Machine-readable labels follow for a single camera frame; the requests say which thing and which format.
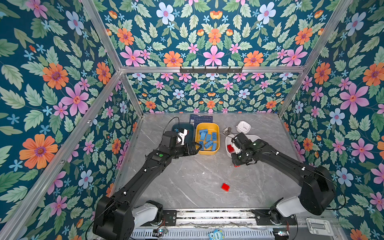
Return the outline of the red lego small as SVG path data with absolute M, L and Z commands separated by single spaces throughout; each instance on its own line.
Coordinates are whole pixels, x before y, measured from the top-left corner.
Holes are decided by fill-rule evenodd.
M 229 153 L 234 153 L 235 152 L 235 149 L 233 148 L 232 145 L 227 145 L 227 150 Z

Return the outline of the light blue square lego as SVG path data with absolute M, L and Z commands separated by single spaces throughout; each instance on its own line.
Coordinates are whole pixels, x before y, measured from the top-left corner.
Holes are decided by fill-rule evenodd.
M 200 135 L 200 140 L 204 141 L 206 139 L 206 135 L 207 135 L 206 133 L 202 133 Z

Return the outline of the light blue long lego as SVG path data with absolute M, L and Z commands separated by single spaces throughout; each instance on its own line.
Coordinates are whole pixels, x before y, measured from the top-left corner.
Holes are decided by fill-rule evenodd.
M 200 135 L 203 134 L 203 133 L 207 133 L 207 132 L 208 132 L 207 129 L 199 130 L 199 134 L 200 134 Z

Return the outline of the red lego bottom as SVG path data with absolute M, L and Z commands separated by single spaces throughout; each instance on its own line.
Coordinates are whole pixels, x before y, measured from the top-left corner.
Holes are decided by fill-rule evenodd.
M 221 189 L 224 190 L 225 192 L 229 192 L 230 186 L 227 185 L 226 183 L 223 183 L 221 186 Z

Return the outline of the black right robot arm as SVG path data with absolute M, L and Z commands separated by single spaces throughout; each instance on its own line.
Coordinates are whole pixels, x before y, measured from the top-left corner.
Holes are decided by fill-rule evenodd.
M 251 141 L 240 133 L 231 139 L 232 144 L 240 150 L 232 153 L 235 166 L 265 163 L 290 177 L 301 192 L 297 197 L 281 199 L 270 207 L 270 216 L 277 222 L 303 212 L 320 216 L 336 197 L 336 187 L 331 181 L 329 171 L 324 167 L 312 167 L 301 163 L 275 149 L 264 140 Z

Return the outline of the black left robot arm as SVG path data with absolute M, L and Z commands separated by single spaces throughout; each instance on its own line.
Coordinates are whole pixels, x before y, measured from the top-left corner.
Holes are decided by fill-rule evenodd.
M 138 207 L 138 199 L 173 159 L 194 156 L 202 147 L 196 142 L 186 142 L 181 133 L 164 132 L 159 146 L 146 156 L 143 166 L 132 179 L 111 197 L 99 200 L 93 234 L 105 240 L 128 240 L 136 228 L 146 223 L 160 223 L 162 204 L 147 201 Z

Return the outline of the teal plastic bin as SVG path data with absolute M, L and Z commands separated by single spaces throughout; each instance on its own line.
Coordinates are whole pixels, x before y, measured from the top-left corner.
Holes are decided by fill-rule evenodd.
M 184 135 L 184 143 L 192 143 L 195 137 L 195 128 L 190 123 L 180 122 L 176 123 L 172 126 L 173 132 L 179 132 L 179 128 L 181 128 L 181 133 Z

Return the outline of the white plastic bin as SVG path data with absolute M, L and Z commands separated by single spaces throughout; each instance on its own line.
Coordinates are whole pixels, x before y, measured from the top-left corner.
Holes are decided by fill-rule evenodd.
M 228 136 L 226 137 L 226 139 L 225 139 L 225 142 L 226 142 L 226 152 L 227 152 L 227 156 L 228 156 L 228 157 L 231 157 L 232 153 L 229 153 L 229 152 L 228 152 L 228 150 L 227 150 L 227 145 L 232 145 L 233 148 L 235 149 L 235 152 L 234 152 L 234 153 L 236 153 L 236 154 L 240 153 L 240 151 L 241 151 L 241 149 L 238 148 L 238 147 L 236 147 L 235 144 L 232 142 L 232 138 L 234 138 L 234 137 L 235 137 L 234 134 L 230 134 L 230 135 L 228 135 Z M 260 139 L 260 137 L 257 136 L 257 135 L 248 135 L 248 134 L 246 134 L 246 137 L 247 137 L 249 140 L 251 140 L 252 142 L 254 142 L 254 141 Z

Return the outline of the dark blue card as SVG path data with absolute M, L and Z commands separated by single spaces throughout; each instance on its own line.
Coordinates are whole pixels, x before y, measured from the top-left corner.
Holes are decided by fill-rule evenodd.
M 193 125 L 194 128 L 200 123 L 213 123 L 213 116 L 190 114 L 190 124 Z

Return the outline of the small grey clip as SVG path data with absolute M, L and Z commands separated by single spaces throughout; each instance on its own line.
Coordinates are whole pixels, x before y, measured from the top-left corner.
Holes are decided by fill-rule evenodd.
M 230 134 L 232 134 L 232 128 L 231 127 L 226 127 L 224 130 L 223 130 L 223 134 L 225 136 L 228 136 Z

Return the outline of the white round device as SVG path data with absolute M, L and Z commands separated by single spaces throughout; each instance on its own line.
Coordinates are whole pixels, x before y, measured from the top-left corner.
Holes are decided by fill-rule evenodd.
M 236 125 L 237 132 L 243 133 L 243 134 L 248 134 L 250 132 L 251 128 L 252 128 L 251 125 L 245 121 L 240 121 Z

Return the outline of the blue toy figure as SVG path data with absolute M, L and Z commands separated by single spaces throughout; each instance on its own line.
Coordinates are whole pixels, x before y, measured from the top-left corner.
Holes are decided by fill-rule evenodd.
M 208 234 L 209 240 L 224 240 L 224 233 L 222 230 L 214 230 Z

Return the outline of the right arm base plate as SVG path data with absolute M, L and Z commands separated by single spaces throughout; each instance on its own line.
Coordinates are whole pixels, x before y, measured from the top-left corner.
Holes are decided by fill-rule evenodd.
M 270 209 L 254 209 L 252 213 L 255 215 L 255 219 L 258 225 L 274 225 L 274 226 L 296 226 L 297 220 L 294 215 L 284 217 L 277 210 Z

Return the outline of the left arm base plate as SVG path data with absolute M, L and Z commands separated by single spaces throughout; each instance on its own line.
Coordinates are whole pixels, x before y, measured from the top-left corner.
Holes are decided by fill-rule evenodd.
M 160 227 L 160 226 L 176 226 L 178 211 L 176 210 L 163 210 L 161 219 L 155 219 L 152 222 L 143 224 L 143 227 Z

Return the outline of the metal hook rail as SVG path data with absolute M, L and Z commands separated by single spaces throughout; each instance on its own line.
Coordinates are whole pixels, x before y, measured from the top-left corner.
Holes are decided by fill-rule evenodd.
M 238 74 L 242 67 L 180 67 L 180 73 L 186 74 Z

